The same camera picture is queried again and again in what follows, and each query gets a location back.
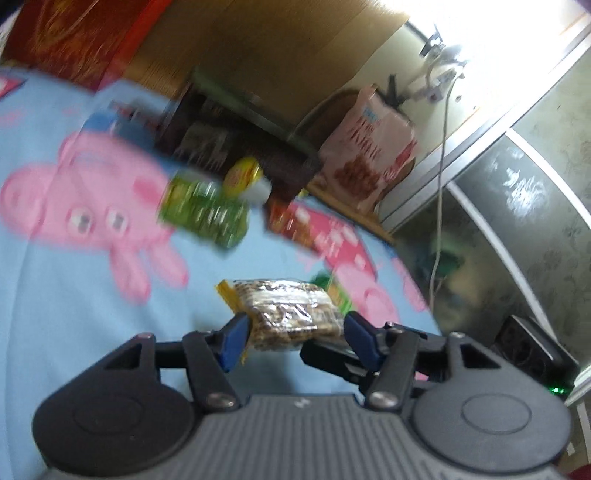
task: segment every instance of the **plastic bag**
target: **plastic bag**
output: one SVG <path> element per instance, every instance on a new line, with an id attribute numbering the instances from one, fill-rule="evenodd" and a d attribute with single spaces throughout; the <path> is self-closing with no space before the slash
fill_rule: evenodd
<path id="1" fill-rule="evenodd" d="M 362 213 L 371 212 L 413 158 L 416 144 L 410 122 L 384 105 L 375 87 L 363 88 L 320 147 L 328 191 Z"/>
<path id="2" fill-rule="evenodd" d="M 338 338 L 343 315 L 319 286 L 294 280 L 223 281 L 217 286 L 236 313 L 252 320 L 249 344 L 259 350 L 298 348 L 313 338 Z"/>

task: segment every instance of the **metal frame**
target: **metal frame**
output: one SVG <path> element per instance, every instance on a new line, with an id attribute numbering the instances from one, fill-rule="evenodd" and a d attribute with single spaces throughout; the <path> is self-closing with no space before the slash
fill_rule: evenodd
<path id="1" fill-rule="evenodd" d="M 497 236 L 493 228 L 490 224 L 486 221 L 486 219 L 482 216 L 478 208 L 470 201 L 470 199 L 466 196 L 466 194 L 462 191 L 462 189 L 451 180 L 447 184 L 447 190 L 449 193 L 453 195 L 453 197 L 457 200 L 457 202 L 462 206 L 462 208 L 466 211 L 466 213 L 470 216 L 472 221 L 476 224 L 478 229 L 482 232 L 482 235 L 486 238 L 489 242 L 493 250 L 499 256 L 503 265 L 513 277 L 513 281 L 516 283 L 517 288 L 521 290 L 521 293 L 525 297 L 525 301 L 529 305 L 532 313 L 534 314 L 535 318 L 538 320 L 540 326 L 556 341 L 558 341 L 556 334 L 554 333 L 554 329 L 552 325 L 550 325 L 550 321 L 546 316 L 546 313 L 538 301 L 538 298 L 535 296 L 534 291 L 531 289 L 530 284 L 528 283 L 525 275 L 513 260 L 513 257 L 501 241 L 501 239 Z"/>
<path id="2" fill-rule="evenodd" d="M 505 132 L 505 135 L 515 145 L 517 145 L 525 155 L 527 155 L 538 167 L 542 170 L 550 180 L 558 187 L 562 194 L 568 199 L 570 204 L 577 210 L 577 213 L 583 218 L 587 227 L 591 230 L 591 213 L 585 208 L 583 202 L 577 197 L 577 194 L 569 187 L 559 173 L 552 168 L 552 165 L 540 155 L 540 153 L 532 147 L 525 138 L 519 133 L 510 128 Z"/>
<path id="3" fill-rule="evenodd" d="M 537 84 L 533 83 L 517 105 L 503 108 L 496 115 L 485 119 L 485 113 L 477 113 L 460 127 L 446 141 L 449 152 L 443 160 L 443 184 L 455 178 L 472 163 L 493 142 L 525 115 L 578 61 L 591 47 L 591 16 L 585 15 L 572 28 L 580 33 L 564 50 L 560 62 Z M 435 149 L 411 174 L 390 194 L 390 201 L 398 205 L 395 210 L 382 219 L 382 226 L 391 231 L 401 226 L 437 193 L 437 173 L 441 147 Z"/>

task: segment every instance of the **green snack package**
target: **green snack package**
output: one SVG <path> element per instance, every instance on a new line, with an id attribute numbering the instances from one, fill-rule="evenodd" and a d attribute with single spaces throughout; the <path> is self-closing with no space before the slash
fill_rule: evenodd
<path id="1" fill-rule="evenodd" d="M 339 284 L 334 275 L 319 273 L 310 283 L 322 288 L 343 315 L 347 315 L 351 310 L 355 309 L 349 294 Z"/>
<path id="2" fill-rule="evenodd" d="M 160 219 L 222 248 L 233 248 L 248 230 L 248 207 L 225 197 L 214 183 L 176 175 L 160 203 Z"/>

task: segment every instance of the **clear plastic package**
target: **clear plastic package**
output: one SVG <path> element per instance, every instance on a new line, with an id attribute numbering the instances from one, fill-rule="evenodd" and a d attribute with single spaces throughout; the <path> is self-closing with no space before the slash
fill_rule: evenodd
<path id="1" fill-rule="evenodd" d="M 343 315 L 319 286 L 294 280 L 223 281 L 217 290 L 235 312 L 252 320 L 250 345 L 259 350 L 298 348 L 313 338 L 338 338 Z"/>

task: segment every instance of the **blue gripper pad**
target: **blue gripper pad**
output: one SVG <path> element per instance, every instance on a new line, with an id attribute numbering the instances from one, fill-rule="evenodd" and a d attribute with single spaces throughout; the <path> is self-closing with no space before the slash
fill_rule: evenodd
<path id="1" fill-rule="evenodd" d="M 234 368 L 248 340 L 250 321 L 246 313 L 240 312 L 220 331 L 223 342 L 217 354 L 217 361 L 222 370 L 229 372 Z"/>
<path id="2" fill-rule="evenodd" d="M 375 336 L 380 332 L 359 313 L 350 312 L 345 316 L 345 340 L 353 349 L 363 366 L 370 372 L 378 372 L 385 356 L 378 350 Z"/>

